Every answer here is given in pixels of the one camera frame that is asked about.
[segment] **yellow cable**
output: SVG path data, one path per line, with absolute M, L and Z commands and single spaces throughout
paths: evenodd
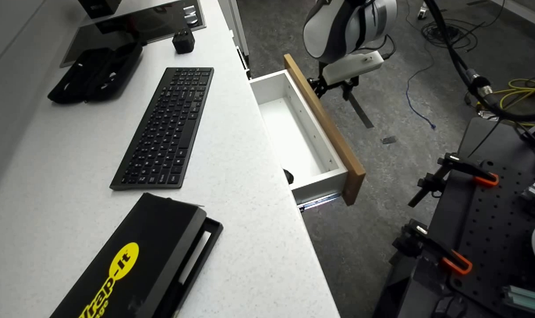
M 505 96 L 503 96 L 501 98 L 501 100 L 499 101 L 499 107 L 502 109 L 502 110 L 508 110 L 510 109 L 511 107 L 515 107 L 520 101 L 532 96 L 535 94 L 535 87 L 523 87 L 523 86 L 516 86 L 514 83 L 516 82 L 524 82 L 524 83 L 534 83 L 535 84 L 535 80 L 532 80 L 532 79 L 514 79 L 514 80 L 510 80 L 509 83 L 508 83 L 508 86 L 509 86 L 509 89 L 503 89 L 501 91 L 497 91 L 497 92 L 493 92 L 493 94 L 504 94 L 506 93 Z M 514 96 L 514 95 L 519 95 L 519 94 L 524 94 L 524 96 L 522 96 L 520 99 L 517 99 L 516 101 L 512 102 L 511 104 L 507 105 L 507 106 L 504 106 L 504 101 L 509 97 L 509 96 Z M 532 127 L 534 126 L 535 124 L 532 124 L 532 123 L 521 123 L 523 125 L 526 125 L 528 127 Z

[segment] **desk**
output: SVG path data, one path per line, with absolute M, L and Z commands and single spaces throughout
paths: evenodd
M 459 146 L 459 155 L 467 157 L 469 153 L 492 129 L 495 122 L 474 118 L 469 123 L 462 143 Z M 513 127 L 499 125 L 486 142 L 474 153 L 471 159 L 493 159 L 498 163 L 520 166 L 522 170 L 530 170 L 535 174 L 534 152 L 521 141 Z M 459 243 L 461 227 L 465 222 L 468 203 L 474 193 L 474 185 L 467 174 L 453 171 L 450 173 L 447 187 L 436 207 L 433 219 L 429 226 L 429 235 L 447 246 L 455 248 Z M 391 292 L 386 288 L 376 306 L 374 317 L 396 318 L 428 318 L 431 316 L 442 292 L 431 288 L 429 282 L 445 281 L 446 275 L 431 267 L 422 258 L 414 260 L 403 257 L 393 266 L 389 273 L 386 286 L 393 286 L 401 290 L 401 294 Z M 494 317 L 474 302 L 467 302 L 468 318 Z
M 163 2 L 124 0 L 119 13 Z M 219 4 L 201 4 L 194 52 L 149 44 L 117 99 L 57 106 L 46 96 L 66 70 L 43 77 L 0 181 L 0 317 L 48 317 L 138 201 L 108 186 L 168 66 L 215 73 L 182 189 L 149 192 L 224 225 L 179 317 L 338 317 Z

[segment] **floor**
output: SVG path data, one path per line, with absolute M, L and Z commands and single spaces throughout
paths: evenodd
M 499 6 L 446 4 L 446 18 L 472 23 L 491 21 Z M 407 203 L 417 192 L 417 180 L 437 169 L 436 160 L 457 151 L 467 122 L 474 116 L 463 102 L 465 88 L 447 52 L 427 44 L 434 65 L 411 81 L 410 98 L 435 130 L 412 113 L 405 97 L 406 81 L 430 65 L 419 30 L 430 22 L 417 21 L 421 0 L 399 0 L 397 23 L 390 35 L 397 53 L 380 70 L 363 75 L 354 95 L 375 128 L 366 129 L 339 91 L 330 91 L 322 103 L 368 173 L 356 203 L 347 207 L 337 200 L 304 212 L 304 222 L 342 318 L 368 318 L 382 290 L 393 255 L 391 243 L 409 219 L 430 222 L 436 200 L 427 197 L 416 208 Z M 253 77 L 283 69 L 283 55 L 290 53 L 303 73 L 316 77 L 318 64 L 302 42 L 305 17 L 313 0 L 237 0 Z M 510 12 L 489 28 L 475 32 L 479 45 L 461 52 L 469 65 L 487 76 L 494 88 L 504 88 L 514 78 L 535 76 L 535 26 Z M 390 50 L 387 45 L 381 53 Z M 397 142 L 381 139 L 395 135 Z

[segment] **keyboard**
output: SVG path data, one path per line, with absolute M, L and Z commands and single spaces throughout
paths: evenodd
M 110 189 L 178 189 L 214 70 L 167 68 Z

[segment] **white drawer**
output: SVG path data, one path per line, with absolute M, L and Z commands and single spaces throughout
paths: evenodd
M 289 54 L 284 58 L 285 70 L 253 79 L 250 86 L 281 167 L 294 176 L 289 187 L 295 200 L 301 205 L 341 193 L 352 205 L 364 167 L 293 58 Z

